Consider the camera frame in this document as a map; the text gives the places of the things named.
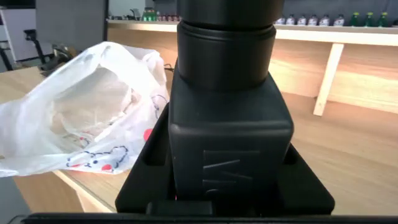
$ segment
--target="white bottle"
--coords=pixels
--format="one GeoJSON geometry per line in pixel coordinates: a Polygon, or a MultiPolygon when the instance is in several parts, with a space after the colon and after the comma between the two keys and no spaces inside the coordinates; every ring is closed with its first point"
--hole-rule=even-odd
{"type": "Polygon", "coordinates": [[[285,25],[285,23],[286,23],[286,18],[284,16],[275,21],[275,25],[285,25]]]}
{"type": "Polygon", "coordinates": [[[295,25],[296,19],[294,19],[294,15],[291,14],[289,18],[286,19],[286,25],[295,25]]]}
{"type": "Polygon", "coordinates": [[[329,26],[330,18],[329,15],[325,14],[323,18],[319,21],[319,26],[329,26]]]}
{"type": "Polygon", "coordinates": [[[338,15],[338,18],[333,23],[333,26],[342,27],[344,26],[344,15],[338,15]]]}
{"type": "Polygon", "coordinates": [[[305,18],[305,15],[303,14],[297,21],[298,26],[305,26],[307,25],[307,18],[305,18]]]}
{"type": "Polygon", "coordinates": [[[318,25],[318,17],[317,15],[312,15],[311,18],[308,20],[309,26],[317,26],[318,25]]]}

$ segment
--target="black cylindrical top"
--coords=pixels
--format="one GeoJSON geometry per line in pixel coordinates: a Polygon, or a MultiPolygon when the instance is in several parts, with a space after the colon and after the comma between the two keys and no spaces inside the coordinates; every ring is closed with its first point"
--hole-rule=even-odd
{"type": "Polygon", "coordinates": [[[178,13],[195,26],[260,29],[282,16],[284,0],[179,0],[178,13]]]}
{"type": "Polygon", "coordinates": [[[179,0],[178,72],[192,85],[248,90],[268,75],[284,0],[179,0]]]}

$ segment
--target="black plastic base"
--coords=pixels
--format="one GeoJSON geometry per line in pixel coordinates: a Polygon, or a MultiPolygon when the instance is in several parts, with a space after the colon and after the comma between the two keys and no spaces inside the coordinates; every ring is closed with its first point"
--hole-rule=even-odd
{"type": "Polygon", "coordinates": [[[267,203],[179,201],[174,187],[168,116],[166,106],[116,199],[119,213],[269,217],[323,215],[333,210],[333,197],[293,145],[289,147],[267,203]]]}

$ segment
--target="red dot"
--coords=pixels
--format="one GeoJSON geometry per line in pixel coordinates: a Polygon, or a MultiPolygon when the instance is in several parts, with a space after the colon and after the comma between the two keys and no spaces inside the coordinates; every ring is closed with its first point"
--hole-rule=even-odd
{"type": "Polygon", "coordinates": [[[147,129],[144,131],[144,140],[147,141],[149,139],[150,134],[152,133],[152,129],[147,129]]]}
{"type": "Polygon", "coordinates": [[[102,167],[102,170],[111,170],[112,166],[109,164],[106,164],[105,166],[102,167]]]}

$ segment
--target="green bottle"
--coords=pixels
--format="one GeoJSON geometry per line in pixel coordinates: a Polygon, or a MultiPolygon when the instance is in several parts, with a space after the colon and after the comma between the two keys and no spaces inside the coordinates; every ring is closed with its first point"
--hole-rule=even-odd
{"type": "Polygon", "coordinates": [[[372,26],[373,26],[373,12],[368,12],[366,14],[364,27],[372,27],[372,26]]]}
{"type": "Polygon", "coordinates": [[[148,21],[152,21],[152,10],[148,11],[147,19],[148,19],[148,21]]]}
{"type": "Polygon", "coordinates": [[[144,12],[142,13],[142,21],[148,21],[147,15],[148,15],[148,12],[146,10],[144,10],[144,12]]]}
{"type": "Polygon", "coordinates": [[[353,16],[351,17],[351,26],[359,26],[359,12],[354,12],[353,16]]]}
{"type": "Polygon", "coordinates": [[[155,10],[152,10],[152,13],[150,14],[150,16],[152,17],[151,18],[152,21],[156,21],[156,12],[155,12],[155,10]]]}
{"type": "Polygon", "coordinates": [[[388,13],[383,12],[380,16],[380,19],[377,22],[378,27],[387,27],[387,15],[388,13]]]}

